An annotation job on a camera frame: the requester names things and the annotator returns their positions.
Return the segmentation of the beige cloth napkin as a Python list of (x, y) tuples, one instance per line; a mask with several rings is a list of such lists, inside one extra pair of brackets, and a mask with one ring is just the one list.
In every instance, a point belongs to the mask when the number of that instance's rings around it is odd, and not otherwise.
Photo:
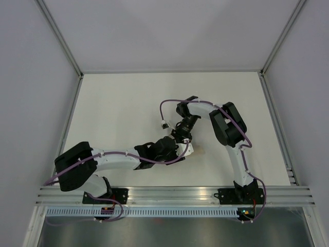
[(191, 155), (204, 155), (206, 152), (202, 146), (194, 146)]

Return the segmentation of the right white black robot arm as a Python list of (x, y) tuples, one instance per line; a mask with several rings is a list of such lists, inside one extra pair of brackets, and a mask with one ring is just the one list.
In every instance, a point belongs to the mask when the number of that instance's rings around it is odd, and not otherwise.
[(217, 106), (192, 96), (177, 104), (176, 112), (182, 117), (171, 132), (176, 139), (192, 139), (191, 131), (200, 118), (211, 121), (216, 139), (226, 147), (234, 173), (234, 196), (247, 203), (258, 189), (257, 180), (248, 174), (243, 148), (251, 146), (246, 137), (247, 127), (232, 102)]

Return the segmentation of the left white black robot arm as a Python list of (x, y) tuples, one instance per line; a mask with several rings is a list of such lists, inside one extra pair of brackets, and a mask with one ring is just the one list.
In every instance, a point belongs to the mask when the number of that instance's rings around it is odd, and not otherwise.
[(189, 140), (165, 136), (157, 142), (137, 145), (124, 151), (107, 151), (80, 142), (58, 156), (55, 161), (62, 192), (83, 190), (102, 204), (112, 199), (112, 189), (106, 177), (96, 173), (113, 169), (145, 170), (154, 165), (171, 165), (185, 159)]

